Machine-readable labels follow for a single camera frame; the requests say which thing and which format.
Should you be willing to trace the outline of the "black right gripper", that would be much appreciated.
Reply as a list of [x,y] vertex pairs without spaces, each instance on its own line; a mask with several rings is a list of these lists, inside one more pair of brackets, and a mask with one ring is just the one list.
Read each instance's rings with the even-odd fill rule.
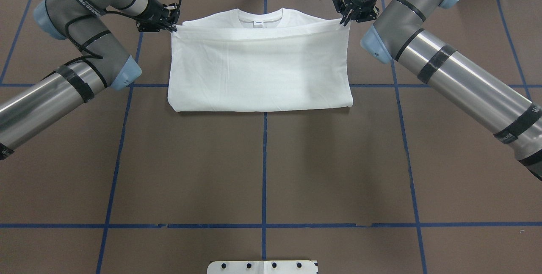
[[336,12],[341,14],[340,24],[344,27],[350,21],[357,23],[376,20],[379,15],[377,0],[332,0]]

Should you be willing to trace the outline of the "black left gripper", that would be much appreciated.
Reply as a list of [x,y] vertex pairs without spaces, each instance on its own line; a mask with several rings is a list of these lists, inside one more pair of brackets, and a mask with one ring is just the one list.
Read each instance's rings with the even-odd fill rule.
[[162,4],[157,0],[149,0],[144,12],[135,18],[139,32],[177,31],[176,24],[180,17],[180,4]]

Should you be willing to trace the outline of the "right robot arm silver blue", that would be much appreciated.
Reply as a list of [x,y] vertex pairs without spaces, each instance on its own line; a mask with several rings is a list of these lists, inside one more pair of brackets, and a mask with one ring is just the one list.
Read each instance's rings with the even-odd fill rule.
[[396,61],[475,119],[541,179],[541,106],[424,29],[436,8],[459,0],[332,0],[341,25],[373,21],[360,44],[381,63]]

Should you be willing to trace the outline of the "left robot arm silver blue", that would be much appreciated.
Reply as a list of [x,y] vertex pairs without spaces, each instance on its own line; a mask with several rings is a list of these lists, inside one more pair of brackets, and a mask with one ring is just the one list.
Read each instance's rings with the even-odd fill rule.
[[181,2],[159,0],[43,0],[37,25],[56,40],[69,40],[80,56],[1,105],[1,159],[108,88],[130,85],[142,70],[101,20],[120,15],[139,32],[176,31]]

